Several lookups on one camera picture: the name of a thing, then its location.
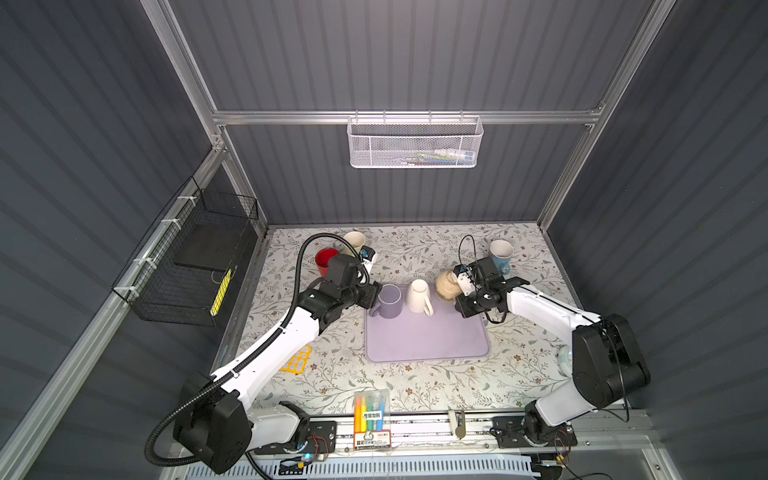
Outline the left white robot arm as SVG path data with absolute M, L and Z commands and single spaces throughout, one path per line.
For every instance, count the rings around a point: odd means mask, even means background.
M 268 445 L 294 449 L 304 443 L 307 414 L 289 402 L 253 410 L 259 392 L 299 350 L 313 342 L 344 310 L 373 307 L 382 285 L 370 279 L 375 258 L 332 257 L 325 276 L 298 293 L 289 311 L 240 356 L 212 375 L 190 379 L 184 403 L 223 377 L 228 379 L 174 420 L 173 437 L 213 472 L 221 474 L 249 450 Z

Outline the light green mug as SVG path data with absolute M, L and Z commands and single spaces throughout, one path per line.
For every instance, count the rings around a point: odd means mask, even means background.
M 351 248 L 347 246 L 343 248 L 343 253 L 347 255 L 359 254 L 366 243 L 366 236 L 359 231 L 349 231 L 343 239 L 351 246 Z

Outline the blue dotted mug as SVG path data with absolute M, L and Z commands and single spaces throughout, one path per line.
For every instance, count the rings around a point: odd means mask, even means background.
M 509 277 L 512 274 L 513 245 L 506 240 L 493 240 L 490 242 L 489 251 L 498 271 L 504 277 Z

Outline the red mug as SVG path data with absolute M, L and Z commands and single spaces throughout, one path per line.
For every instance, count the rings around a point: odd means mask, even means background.
M 338 254 L 339 251 L 335 248 L 324 248 L 315 255 L 315 264 L 321 277 L 327 275 L 330 260 Z

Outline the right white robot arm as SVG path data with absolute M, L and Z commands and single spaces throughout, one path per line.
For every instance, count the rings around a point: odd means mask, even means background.
M 570 306 L 520 277 L 505 278 L 489 257 L 459 264 L 452 274 L 461 289 L 455 308 L 464 318 L 509 314 L 523 317 L 564 342 L 570 352 L 569 379 L 525 407 L 517 428 L 533 446 L 565 443 L 570 422 L 603 409 L 651 381 L 629 322 Z

